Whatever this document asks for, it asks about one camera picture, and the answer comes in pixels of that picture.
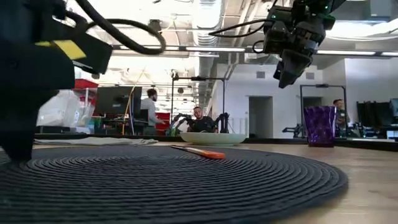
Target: purple cup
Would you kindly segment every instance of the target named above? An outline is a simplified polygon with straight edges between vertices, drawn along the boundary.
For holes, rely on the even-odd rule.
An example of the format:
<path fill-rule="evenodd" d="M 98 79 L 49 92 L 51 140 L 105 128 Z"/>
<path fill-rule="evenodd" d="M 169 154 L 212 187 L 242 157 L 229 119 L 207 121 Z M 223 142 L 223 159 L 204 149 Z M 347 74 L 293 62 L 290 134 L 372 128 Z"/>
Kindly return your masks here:
<path fill-rule="evenodd" d="M 304 108 L 305 128 L 309 146 L 333 147 L 336 129 L 336 107 Z"/>

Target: person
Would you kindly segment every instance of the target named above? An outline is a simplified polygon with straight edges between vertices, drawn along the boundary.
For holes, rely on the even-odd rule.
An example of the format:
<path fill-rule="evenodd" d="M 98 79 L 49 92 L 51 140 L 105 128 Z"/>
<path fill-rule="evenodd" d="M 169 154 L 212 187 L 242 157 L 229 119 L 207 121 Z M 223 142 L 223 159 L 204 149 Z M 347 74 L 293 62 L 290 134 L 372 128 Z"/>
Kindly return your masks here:
<path fill-rule="evenodd" d="M 215 122 L 213 119 L 209 116 L 204 116 L 203 111 L 200 106 L 196 106 L 193 109 L 193 115 L 196 117 L 195 122 L 193 123 L 193 128 L 189 127 L 188 131 L 189 132 L 214 132 L 218 133 L 218 128 L 217 125 L 215 126 L 215 129 L 213 130 L 213 126 L 215 125 Z"/>
<path fill-rule="evenodd" d="M 336 111 L 336 125 L 340 129 L 345 129 L 346 128 L 346 120 L 347 123 L 349 123 L 349 117 L 348 114 L 346 114 L 345 108 L 344 108 L 344 101 L 342 99 L 334 100 L 333 105 L 337 108 Z"/>
<path fill-rule="evenodd" d="M 155 89 L 147 91 L 148 98 L 141 101 L 141 109 L 148 110 L 148 127 L 144 128 L 144 135 L 155 135 L 155 124 L 165 124 L 164 121 L 156 117 L 157 92 Z"/>

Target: coiled rope mat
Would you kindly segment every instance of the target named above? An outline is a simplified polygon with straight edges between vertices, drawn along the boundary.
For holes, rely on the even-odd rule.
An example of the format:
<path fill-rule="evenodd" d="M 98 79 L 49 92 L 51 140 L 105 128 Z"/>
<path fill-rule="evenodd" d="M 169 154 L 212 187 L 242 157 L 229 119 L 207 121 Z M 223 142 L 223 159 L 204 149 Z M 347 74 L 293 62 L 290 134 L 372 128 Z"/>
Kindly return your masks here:
<path fill-rule="evenodd" d="M 0 223 L 264 223 L 336 196 L 347 177 L 303 157 L 237 149 L 210 160 L 166 146 L 0 152 Z"/>

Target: white bowl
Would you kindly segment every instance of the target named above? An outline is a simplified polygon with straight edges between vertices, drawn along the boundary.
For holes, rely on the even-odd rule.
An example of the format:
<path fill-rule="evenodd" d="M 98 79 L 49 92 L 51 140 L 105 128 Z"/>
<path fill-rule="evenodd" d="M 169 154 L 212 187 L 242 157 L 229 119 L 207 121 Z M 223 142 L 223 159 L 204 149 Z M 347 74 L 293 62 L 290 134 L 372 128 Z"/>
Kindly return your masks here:
<path fill-rule="evenodd" d="M 181 133 L 180 135 L 184 141 L 202 146 L 232 146 L 246 139 L 245 134 Z"/>

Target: wooden table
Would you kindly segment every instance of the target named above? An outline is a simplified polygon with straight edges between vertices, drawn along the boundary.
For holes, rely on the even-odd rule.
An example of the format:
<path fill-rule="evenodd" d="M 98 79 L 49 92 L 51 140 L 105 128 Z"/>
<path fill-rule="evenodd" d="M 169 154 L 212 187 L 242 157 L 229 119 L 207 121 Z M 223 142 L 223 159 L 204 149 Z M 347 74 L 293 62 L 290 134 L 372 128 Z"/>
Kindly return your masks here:
<path fill-rule="evenodd" d="M 49 148 L 56 146 L 36 146 Z M 242 150 L 279 152 L 307 157 L 339 167 L 349 177 L 348 192 L 322 207 L 277 223 L 392 224 L 398 223 L 398 153 L 344 147 L 242 144 Z"/>

